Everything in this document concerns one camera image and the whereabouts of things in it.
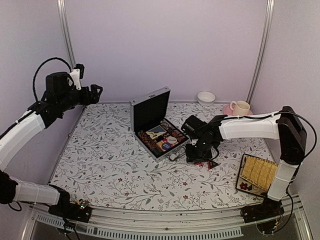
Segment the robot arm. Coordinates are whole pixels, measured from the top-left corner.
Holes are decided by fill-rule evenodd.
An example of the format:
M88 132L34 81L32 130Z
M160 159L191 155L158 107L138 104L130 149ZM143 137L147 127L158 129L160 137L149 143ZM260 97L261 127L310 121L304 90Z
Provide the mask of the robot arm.
M249 210L244 208L244 211L247 211L244 213L245 221L274 217L283 211L281 199L297 174L306 150L307 132L294 114L291 107L285 106L282 111L247 117L215 116L209 123L192 115L182 125L182 130L191 139L198 139L195 145L185 146L187 162L212 160L211 148L217 149L223 140L234 138L280 140L280 162L267 198L264 203L249 207Z
M0 204L12 201L44 203L58 206L55 212L67 212L72 207L70 195L56 186L40 185L10 177L4 171L16 153L35 135L48 128L57 118L62 119L64 112L76 105L96 104L103 88L97 85L82 87L80 79L84 66L67 72L56 72L45 79L46 91L41 101L28 108L0 137Z

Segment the case lid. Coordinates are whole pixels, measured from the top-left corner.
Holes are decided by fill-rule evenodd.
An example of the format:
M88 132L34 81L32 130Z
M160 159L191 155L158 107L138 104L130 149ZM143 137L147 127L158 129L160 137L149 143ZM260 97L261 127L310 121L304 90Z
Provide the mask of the case lid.
M167 113L170 88L165 86L130 101L131 128L135 133L155 127Z

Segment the red object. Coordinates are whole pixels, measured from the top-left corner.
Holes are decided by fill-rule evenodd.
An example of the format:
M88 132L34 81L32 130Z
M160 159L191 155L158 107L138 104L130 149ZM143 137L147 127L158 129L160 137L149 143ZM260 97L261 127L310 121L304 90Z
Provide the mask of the red object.
M243 190L247 190L248 184L242 182L242 183L240 184L240 188L243 189Z
M204 163L200 161L195 162L194 165L199 165L200 168L204 167Z

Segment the pink saucer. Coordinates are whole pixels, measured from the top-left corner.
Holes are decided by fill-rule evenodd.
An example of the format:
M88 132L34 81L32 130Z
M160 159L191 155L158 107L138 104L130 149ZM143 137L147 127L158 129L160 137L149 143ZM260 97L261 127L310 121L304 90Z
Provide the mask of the pink saucer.
M232 110L230 109L230 105L225 106L225 108L223 110L223 114L232 116ZM247 115L253 115L252 111L249 110Z

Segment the leaf pattern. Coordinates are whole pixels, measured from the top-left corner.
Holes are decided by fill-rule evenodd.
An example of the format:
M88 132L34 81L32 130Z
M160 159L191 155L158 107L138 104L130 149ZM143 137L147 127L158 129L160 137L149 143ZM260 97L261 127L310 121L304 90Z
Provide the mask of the leaf pattern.
M169 103L166 117L178 128L190 115L210 121L225 105ZM263 139L224 141L219 166L186 163L186 157L156 162L135 139L129 104L86 107L57 165L51 183L73 201L118 209L176 211L254 204L262 198L235 188L244 153L272 159Z

